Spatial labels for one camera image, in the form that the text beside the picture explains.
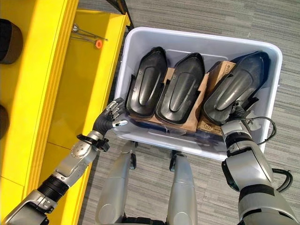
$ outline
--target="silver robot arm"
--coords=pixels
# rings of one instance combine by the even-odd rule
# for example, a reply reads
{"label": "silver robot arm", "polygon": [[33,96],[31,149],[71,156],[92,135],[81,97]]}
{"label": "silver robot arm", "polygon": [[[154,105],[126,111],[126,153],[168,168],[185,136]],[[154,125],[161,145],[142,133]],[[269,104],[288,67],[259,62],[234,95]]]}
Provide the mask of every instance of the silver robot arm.
{"label": "silver robot arm", "polygon": [[298,225],[283,196],[271,186],[273,171],[241,120],[222,127],[228,158],[222,169],[228,185],[240,192],[239,225]]}
{"label": "silver robot arm", "polygon": [[87,135],[78,135],[80,140],[70,154],[55,168],[54,172],[36,190],[33,190],[3,220],[5,225],[47,225],[46,213],[51,213],[59,199],[84,174],[87,166],[100,150],[107,151],[105,133],[116,126],[127,124],[126,120],[115,121],[124,112],[124,100],[112,101],[96,119],[93,130]]}

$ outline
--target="brown cardboard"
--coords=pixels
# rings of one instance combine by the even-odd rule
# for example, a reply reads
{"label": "brown cardboard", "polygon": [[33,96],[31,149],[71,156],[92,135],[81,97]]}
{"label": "brown cardboard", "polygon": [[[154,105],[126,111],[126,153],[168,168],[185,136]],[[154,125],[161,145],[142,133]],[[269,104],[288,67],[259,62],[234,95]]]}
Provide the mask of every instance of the brown cardboard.
{"label": "brown cardboard", "polygon": [[[205,97],[207,97],[214,90],[216,84],[222,79],[223,76],[228,74],[234,66],[235,63],[233,62],[223,61],[218,64],[212,71],[210,71],[210,77],[208,80]],[[221,127],[211,123],[203,115],[200,116],[197,129],[216,135],[222,135]]]}
{"label": "brown cardboard", "polygon": [[[167,80],[171,80],[174,70],[175,70],[174,68],[168,68],[167,73],[165,75],[164,84],[166,83]],[[166,127],[183,129],[183,130],[186,130],[187,132],[193,132],[193,133],[196,132],[198,118],[199,118],[199,114],[200,114],[200,110],[201,110],[201,103],[204,99],[204,94],[206,91],[208,77],[209,77],[209,74],[204,75],[204,78],[198,88],[198,91],[200,91],[200,94],[194,104],[194,107],[191,110],[191,113],[190,113],[187,121],[184,124],[174,125],[174,124],[168,123],[164,120],[161,120],[160,118],[157,118],[155,115],[153,115],[151,118],[141,118],[141,117],[134,116],[134,115],[131,115],[130,117],[134,118],[137,121],[165,125]]]}

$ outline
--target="yellow shelf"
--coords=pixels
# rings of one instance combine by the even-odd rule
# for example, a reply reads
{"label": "yellow shelf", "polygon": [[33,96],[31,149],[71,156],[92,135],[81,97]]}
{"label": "yellow shelf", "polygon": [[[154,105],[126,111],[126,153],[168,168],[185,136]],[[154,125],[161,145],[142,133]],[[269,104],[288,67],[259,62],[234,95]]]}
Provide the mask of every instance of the yellow shelf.
{"label": "yellow shelf", "polygon": [[[1,180],[11,181],[1,187],[10,190],[13,183],[22,186],[22,198],[38,184],[77,3],[78,0],[0,1],[1,17],[18,26],[24,40],[20,58],[13,64],[0,65],[0,102],[10,120],[0,141]],[[19,201],[19,192],[11,197],[14,196]],[[10,210],[11,205],[2,208],[1,219]]]}
{"label": "yellow shelf", "polygon": [[[93,43],[70,39],[52,116],[40,184],[78,141],[77,134],[91,131],[96,117],[106,107],[120,53],[126,15],[77,10],[75,23],[108,41],[99,50]],[[76,225],[90,166],[49,215],[50,224]]]}
{"label": "yellow shelf", "polygon": [[[1,220],[50,175],[76,134],[89,132],[107,102],[128,17],[85,10],[75,16],[77,4],[0,1],[1,17],[16,24],[24,39],[20,58],[0,65],[0,103],[10,119],[0,141]],[[80,28],[109,39],[101,50],[69,41],[74,17]],[[61,199],[51,224],[77,224],[89,172]]]}

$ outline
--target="black cable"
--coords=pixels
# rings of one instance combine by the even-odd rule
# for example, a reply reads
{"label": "black cable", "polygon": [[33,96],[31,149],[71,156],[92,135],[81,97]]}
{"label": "black cable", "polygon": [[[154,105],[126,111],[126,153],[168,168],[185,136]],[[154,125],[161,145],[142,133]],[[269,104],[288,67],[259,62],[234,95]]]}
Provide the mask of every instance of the black cable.
{"label": "black cable", "polygon": [[278,173],[278,174],[283,174],[286,176],[285,181],[283,182],[283,184],[277,188],[276,190],[278,192],[284,192],[286,191],[293,183],[293,176],[289,171],[286,170],[282,170],[282,169],[275,169],[272,168],[273,173]]}
{"label": "black cable", "polygon": [[234,118],[234,120],[249,120],[249,122],[247,124],[249,124],[251,121],[257,120],[257,119],[268,120],[268,121],[270,121],[270,123],[273,126],[272,133],[270,134],[270,136],[267,139],[265,139],[263,142],[260,142],[257,144],[257,145],[261,145],[261,144],[268,142],[271,138],[273,138],[276,135],[277,128],[276,128],[275,122],[272,119],[270,119],[269,117],[265,117],[265,116],[258,116],[258,117],[254,117],[254,118]]}

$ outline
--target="white plastic bin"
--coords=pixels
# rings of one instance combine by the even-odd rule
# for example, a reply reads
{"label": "white plastic bin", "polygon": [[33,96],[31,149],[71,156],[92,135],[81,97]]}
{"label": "white plastic bin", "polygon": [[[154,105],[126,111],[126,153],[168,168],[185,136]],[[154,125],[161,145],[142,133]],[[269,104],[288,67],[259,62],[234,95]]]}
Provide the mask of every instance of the white plastic bin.
{"label": "white plastic bin", "polygon": [[[256,96],[260,100],[255,104],[253,110],[256,116],[271,117],[281,69],[282,53],[278,47],[269,43],[232,37],[146,27],[133,29],[127,35],[124,45],[115,92],[116,98],[126,98],[131,75],[137,72],[141,58],[156,46],[165,49],[169,67],[173,67],[187,54],[198,52],[204,57],[206,71],[217,61],[232,60],[259,50],[265,51],[271,59],[269,78],[258,91]],[[127,120],[126,126],[114,129],[115,134],[120,138],[218,160],[226,158],[226,147],[220,136],[201,131],[194,134],[174,135],[160,129],[140,126],[129,117]],[[260,123],[262,128],[252,133],[253,139],[257,143],[267,138],[269,129],[268,121],[262,120]],[[261,145],[261,150],[264,151],[264,145]]]}

